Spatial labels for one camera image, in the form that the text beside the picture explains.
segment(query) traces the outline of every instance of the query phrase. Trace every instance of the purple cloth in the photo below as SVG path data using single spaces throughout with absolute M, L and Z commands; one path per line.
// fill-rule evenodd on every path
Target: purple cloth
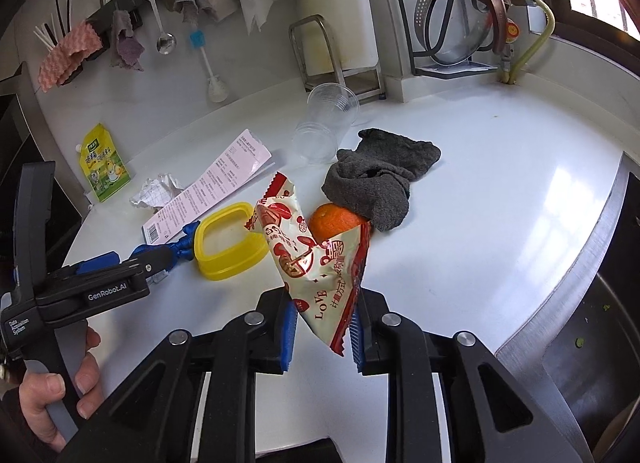
M 113 41 L 112 67 L 144 71 L 138 60 L 145 49 L 133 33 L 131 17 L 128 12 L 124 10 L 114 11 L 111 40 Z

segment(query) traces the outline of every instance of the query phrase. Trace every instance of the yellow container lid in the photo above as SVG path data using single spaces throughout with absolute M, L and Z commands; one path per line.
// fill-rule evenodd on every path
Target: yellow container lid
M 193 250 L 200 272 L 212 281 L 221 281 L 259 263 L 267 255 L 269 246 L 264 235 L 247 232 L 246 237 L 232 247 L 207 255 L 204 252 L 204 237 L 214 228 L 223 227 L 230 220 L 248 221 L 254 214 L 254 207 L 242 201 L 214 212 L 201 221 L 196 229 Z

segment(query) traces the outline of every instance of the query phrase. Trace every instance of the pot handle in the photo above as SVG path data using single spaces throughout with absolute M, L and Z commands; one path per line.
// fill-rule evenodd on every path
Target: pot handle
M 500 55 L 507 43 L 507 8 L 504 0 L 479 0 L 489 7 L 494 24 L 493 52 Z

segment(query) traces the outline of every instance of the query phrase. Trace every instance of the plastic cup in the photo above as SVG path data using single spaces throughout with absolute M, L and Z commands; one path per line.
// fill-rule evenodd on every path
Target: plastic cup
M 358 98 L 349 88 L 334 83 L 316 86 L 294 132 L 294 150 L 310 164 L 330 163 L 359 110 Z

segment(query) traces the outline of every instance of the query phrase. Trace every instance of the pink receipt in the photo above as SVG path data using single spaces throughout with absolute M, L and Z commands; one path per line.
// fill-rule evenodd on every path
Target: pink receipt
M 234 140 L 187 189 L 142 226 L 148 245 L 163 245 L 213 205 L 235 192 L 271 157 L 249 130 Z

